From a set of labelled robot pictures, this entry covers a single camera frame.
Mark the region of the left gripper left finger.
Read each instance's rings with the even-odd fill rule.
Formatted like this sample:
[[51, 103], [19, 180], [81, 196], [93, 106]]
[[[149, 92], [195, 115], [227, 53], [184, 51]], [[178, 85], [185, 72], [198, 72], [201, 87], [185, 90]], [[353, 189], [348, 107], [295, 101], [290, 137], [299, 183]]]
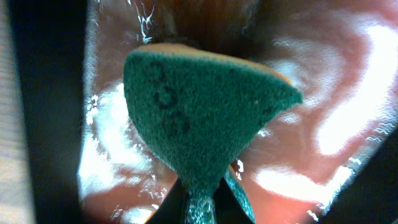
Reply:
[[177, 179], [146, 224], [185, 224], [187, 200], [188, 192], [182, 181]]

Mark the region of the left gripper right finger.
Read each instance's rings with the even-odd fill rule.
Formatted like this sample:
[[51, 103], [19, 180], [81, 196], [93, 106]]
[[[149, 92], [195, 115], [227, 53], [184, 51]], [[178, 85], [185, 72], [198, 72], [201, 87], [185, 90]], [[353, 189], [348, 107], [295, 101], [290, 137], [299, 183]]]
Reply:
[[248, 224], [249, 218], [241, 208], [225, 178], [213, 195], [217, 224]]

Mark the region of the green yellow sponge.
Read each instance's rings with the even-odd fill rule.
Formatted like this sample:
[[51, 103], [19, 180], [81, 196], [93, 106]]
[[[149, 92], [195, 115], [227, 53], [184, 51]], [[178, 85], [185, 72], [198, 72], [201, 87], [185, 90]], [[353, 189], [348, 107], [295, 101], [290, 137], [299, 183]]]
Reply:
[[260, 63], [163, 43], [133, 50], [123, 83], [138, 135], [188, 192], [185, 223], [216, 223], [222, 178], [254, 223], [230, 166], [260, 129], [302, 102], [292, 82]]

